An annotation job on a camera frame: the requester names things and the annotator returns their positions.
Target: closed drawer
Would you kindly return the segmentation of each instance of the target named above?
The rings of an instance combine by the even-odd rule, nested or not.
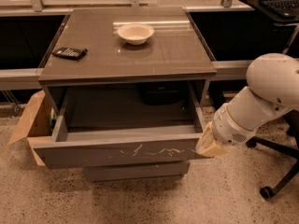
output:
[[[136,84],[69,87],[52,142],[35,151],[49,168],[203,158],[201,108],[192,83],[171,105],[145,105]]]

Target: bowl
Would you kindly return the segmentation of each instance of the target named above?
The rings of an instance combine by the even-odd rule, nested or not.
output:
[[[154,33],[151,26],[147,24],[131,23],[123,25],[118,30],[118,35],[131,45],[141,45]]]

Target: speckled floor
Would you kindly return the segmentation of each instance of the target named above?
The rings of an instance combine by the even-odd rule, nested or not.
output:
[[[0,223],[298,223],[298,176],[275,198],[259,188],[274,186],[294,160],[266,147],[231,147],[214,159],[192,161],[176,177],[90,183],[80,170],[37,167],[24,141],[8,146],[19,118],[0,105]],[[206,101],[210,120],[214,108]],[[283,119],[259,135],[295,147]]]

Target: white robotic arm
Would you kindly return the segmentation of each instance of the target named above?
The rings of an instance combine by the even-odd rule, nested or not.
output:
[[[246,78],[248,86],[223,104],[206,126],[196,146],[199,154],[222,154],[223,145],[246,143],[266,122],[299,110],[299,62],[294,58],[261,56],[250,64]]]

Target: tabletop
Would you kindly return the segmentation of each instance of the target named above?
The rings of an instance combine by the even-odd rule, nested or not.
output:
[[[148,24],[154,35],[143,45],[129,45],[117,34],[128,23]],[[54,49],[87,49],[88,53],[79,61],[50,55],[39,82],[64,85],[213,76],[216,70],[195,30],[181,7],[75,9]]]

